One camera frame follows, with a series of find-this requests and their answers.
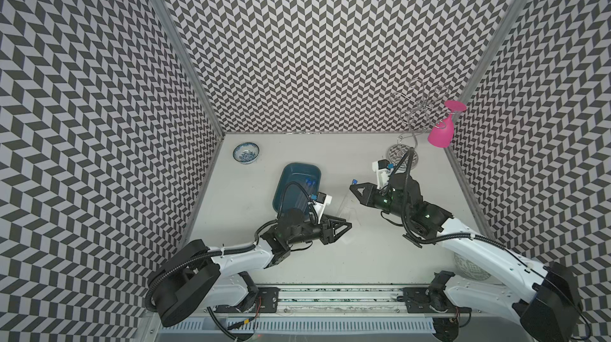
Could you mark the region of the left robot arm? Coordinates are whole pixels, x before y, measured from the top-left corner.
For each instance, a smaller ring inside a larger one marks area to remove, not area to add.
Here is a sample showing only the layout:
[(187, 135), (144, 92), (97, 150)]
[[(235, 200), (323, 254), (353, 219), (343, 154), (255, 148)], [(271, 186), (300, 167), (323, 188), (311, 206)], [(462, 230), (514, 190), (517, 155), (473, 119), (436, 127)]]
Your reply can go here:
[(251, 272), (280, 264), (295, 244), (335, 243), (352, 227), (340, 217), (307, 215), (291, 208), (262, 225), (252, 243), (208, 247), (194, 240), (149, 276), (145, 308), (157, 313), (165, 327), (204, 307), (246, 313), (259, 301)]

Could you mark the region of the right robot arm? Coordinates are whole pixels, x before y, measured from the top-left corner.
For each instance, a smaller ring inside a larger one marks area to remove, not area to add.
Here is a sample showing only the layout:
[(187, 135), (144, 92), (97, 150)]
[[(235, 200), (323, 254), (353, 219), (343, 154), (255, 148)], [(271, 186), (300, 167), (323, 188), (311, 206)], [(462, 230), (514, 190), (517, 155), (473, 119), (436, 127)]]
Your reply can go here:
[(418, 182), (404, 173), (383, 187), (353, 182), (351, 193), (360, 204), (396, 216), (404, 238), (417, 247), (439, 245), (474, 263), (498, 280), (476, 283), (453, 273), (439, 273), (432, 286), (453, 305), (482, 310), (520, 325), (537, 341), (581, 341), (584, 319), (579, 283), (570, 267), (543, 263), (468, 227), (451, 212), (423, 199)]

